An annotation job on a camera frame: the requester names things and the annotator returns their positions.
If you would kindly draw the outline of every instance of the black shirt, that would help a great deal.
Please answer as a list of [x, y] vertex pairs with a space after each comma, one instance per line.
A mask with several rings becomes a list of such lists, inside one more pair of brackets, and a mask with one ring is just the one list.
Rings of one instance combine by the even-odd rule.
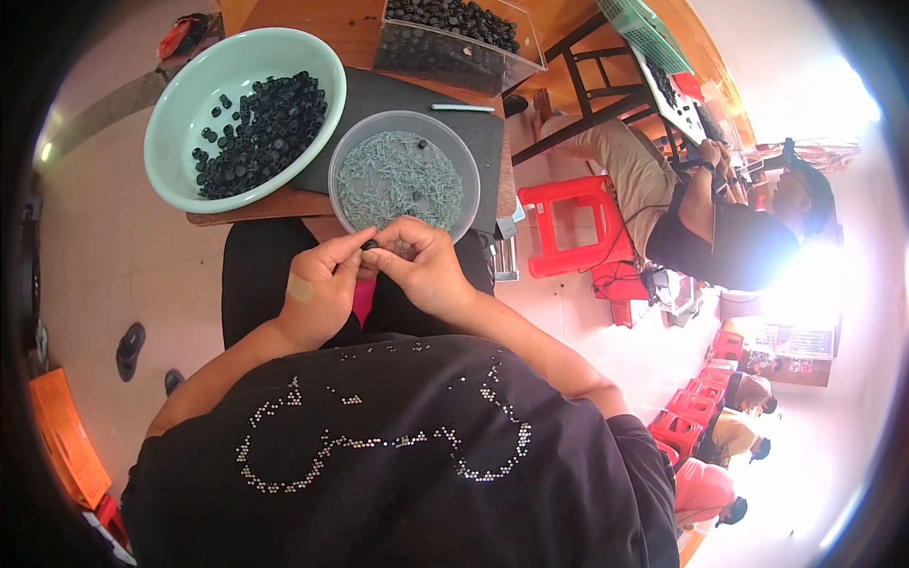
[[742, 204], [714, 205], [714, 244], [689, 231], [678, 205], [688, 183], [673, 192], [673, 203], [647, 239], [651, 261], [695, 280], [729, 290], [764, 290], [798, 252], [798, 239], [784, 224]]
[[674, 477], [514, 354], [449, 335], [264, 364], [143, 444], [141, 566], [678, 566]]

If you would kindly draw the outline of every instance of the person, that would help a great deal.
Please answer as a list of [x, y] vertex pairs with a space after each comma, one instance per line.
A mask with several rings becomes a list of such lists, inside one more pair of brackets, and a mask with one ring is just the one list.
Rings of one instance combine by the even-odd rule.
[[[556, 115], [545, 90], [534, 97], [534, 108], [537, 139], [580, 118]], [[800, 241], [824, 230], [834, 209], [830, 183], [801, 160], [780, 177], [769, 211], [753, 211], [735, 190], [735, 203], [715, 204], [714, 173], [732, 172], [724, 146], [705, 139], [699, 147], [704, 165], [683, 179], [645, 135], [618, 119], [572, 136], [555, 151], [605, 168], [639, 256], [731, 290], [765, 289], [799, 252]]]
[[751, 460], [763, 460], [770, 453], [770, 439], [762, 437], [748, 414], [724, 408], [711, 418], [694, 457], [702, 462], [729, 466], [729, 459], [739, 453], [751, 452]]
[[690, 531], [695, 523], [717, 517], [716, 526], [736, 524], [748, 512], [748, 502], [735, 495], [733, 477], [718, 465], [690, 457], [675, 474], [675, 521]]
[[723, 400], [724, 408], [750, 413], [761, 408], [762, 413], [776, 411], [777, 401], [771, 394], [770, 381], [758, 374], [736, 371], [729, 375]]
[[166, 399], [123, 492], [140, 565], [679, 565], [665, 453], [492, 296], [476, 233], [238, 223], [222, 288], [225, 351]]

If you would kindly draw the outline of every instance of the hand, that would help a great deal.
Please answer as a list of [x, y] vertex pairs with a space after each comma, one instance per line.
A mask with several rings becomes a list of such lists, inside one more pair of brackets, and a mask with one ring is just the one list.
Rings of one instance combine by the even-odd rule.
[[285, 292], [275, 325], [301, 351], [318, 349], [344, 327], [354, 306], [360, 245], [373, 236], [375, 227], [369, 227], [303, 251], [291, 261], [300, 292]]
[[719, 164], [720, 158], [722, 157], [719, 146], [719, 143], [711, 140], [710, 138], [705, 138], [701, 145], [698, 146], [698, 152], [701, 154], [701, 160], [704, 162], [710, 162], [714, 166]]
[[375, 241], [380, 248], [363, 253], [364, 268], [387, 274], [427, 314], [446, 320], [473, 301], [476, 290], [464, 278], [446, 231], [405, 215]]

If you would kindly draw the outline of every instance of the orange box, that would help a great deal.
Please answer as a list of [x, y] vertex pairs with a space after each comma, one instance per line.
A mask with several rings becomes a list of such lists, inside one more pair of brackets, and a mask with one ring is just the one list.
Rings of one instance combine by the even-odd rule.
[[39, 376], [29, 388], [35, 419], [60, 481], [77, 503], [94, 510], [111, 478], [88, 441], [63, 369]]

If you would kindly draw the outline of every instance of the pink shirt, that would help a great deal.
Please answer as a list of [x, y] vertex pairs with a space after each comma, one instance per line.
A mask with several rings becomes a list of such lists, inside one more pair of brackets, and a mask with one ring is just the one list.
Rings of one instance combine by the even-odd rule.
[[733, 478], [719, 465], [688, 458], [675, 474], [675, 512], [684, 523], [713, 519], [735, 500]]

